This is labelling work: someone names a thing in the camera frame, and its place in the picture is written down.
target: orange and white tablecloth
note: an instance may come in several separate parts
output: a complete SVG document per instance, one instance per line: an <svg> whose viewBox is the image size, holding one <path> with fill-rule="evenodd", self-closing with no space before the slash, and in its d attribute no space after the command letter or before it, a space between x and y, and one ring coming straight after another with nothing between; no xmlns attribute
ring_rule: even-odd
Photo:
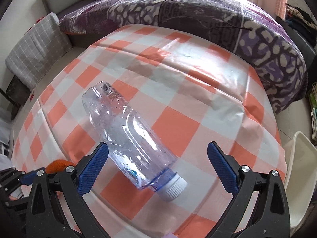
<svg viewBox="0 0 317 238"><path fill-rule="evenodd" d="M137 190L108 159L84 198L112 238L169 232L204 238L232 198L207 158L211 141L240 165L266 173L278 169L284 178L284 150L255 70L209 41L144 25L109 34L52 81L16 140L12 160L18 169L30 171L65 158L77 163L94 150L100 139L81 96L100 81L112 84L139 111L179 157L173 169L188 182L177 199L165 203L150 189Z"/></svg>

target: clear plastic bottle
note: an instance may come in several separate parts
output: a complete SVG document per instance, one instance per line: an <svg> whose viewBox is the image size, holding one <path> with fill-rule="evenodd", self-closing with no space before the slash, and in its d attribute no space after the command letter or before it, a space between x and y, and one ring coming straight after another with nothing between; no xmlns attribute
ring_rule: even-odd
<svg viewBox="0 0 317 238"><path fill-rule="evenodd" d="M88 89L82 102L110 158L138 189L151 186L171 201L186 188L187 182L170 169L177 157L109 83Z"/></svg>

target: screw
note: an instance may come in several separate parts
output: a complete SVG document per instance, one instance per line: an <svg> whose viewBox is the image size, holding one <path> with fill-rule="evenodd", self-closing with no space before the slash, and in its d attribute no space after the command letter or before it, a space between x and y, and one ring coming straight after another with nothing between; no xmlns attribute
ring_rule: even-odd
<svg viewBox="0 0 317 238"><path fill-rule="evenodd" d="M273 174L274 176L278 176L278 171L273 170L273 171L272 171L272 174Z"/></svg>
<svg viewBox="0 0 317 238"><path fill-rule="evenodd" d="M71 173L72 171L74 171L74 167L73 166L67 166L66 167L66 172Z"/></svg>
<svg viewBox="0 0 317 238"><path fill-rule="evenodd" d="M248 171L250 171L250 167L248 167L248 166L241 166L241 170L247 173Z"/></svg>
<svg viewBox="0 0 317 238"><path fill-rule="evenodd" d="M44 174L44 171L43 170L39 170L38 172L37 172L37 175L38 176L42 176Z"/></svg>

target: white bottle cap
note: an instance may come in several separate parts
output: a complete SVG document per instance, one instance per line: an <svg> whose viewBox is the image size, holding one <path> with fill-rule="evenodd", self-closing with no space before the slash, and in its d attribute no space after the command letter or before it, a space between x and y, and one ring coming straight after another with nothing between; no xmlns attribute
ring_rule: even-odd
<svg viewBox="0 0 317 238"><path fill-rule="evenodd" d="M170 202L177 198L187 187L187 182L176 174L166 185L158 190L158 194L162 200Z"/></svg>

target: blue textured pad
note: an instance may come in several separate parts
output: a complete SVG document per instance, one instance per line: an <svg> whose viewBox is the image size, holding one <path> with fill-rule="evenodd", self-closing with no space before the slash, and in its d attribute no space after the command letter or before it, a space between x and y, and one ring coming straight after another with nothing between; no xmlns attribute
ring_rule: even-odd
<svg viewBox="0 0 317 238"><path fill-rule="evenodd" d="M207 155L226 191L236 195L239 191L237 176L214 144L208 145Z"/></svg>
<svg viewBox="0 0 317 238"><path fill-rule="evenodd" d="M39 170L45 171L45 168L42 167L42 168L39 168L39 169L37 169L37 170L34 170L34 171L31 171L31 172L26 173L26 174L23 175L23 177L21 178L21 184L27 185L27 186L31 185L31 184L33 183L34 178L35 178L35 176L37 175L37 172L38 172Z"/></svg>
<svg viewBox="0 0 317 238"><path fill-rule="evenodd" d="M97 176L99 175L102 167L107 161L108 158L108 146L107 144L102 144L98 149L93 158L89 161L85 169L79 176L78 188L77 191L80 196L85 193L90 192L92 186L94 185Z"/></svg>

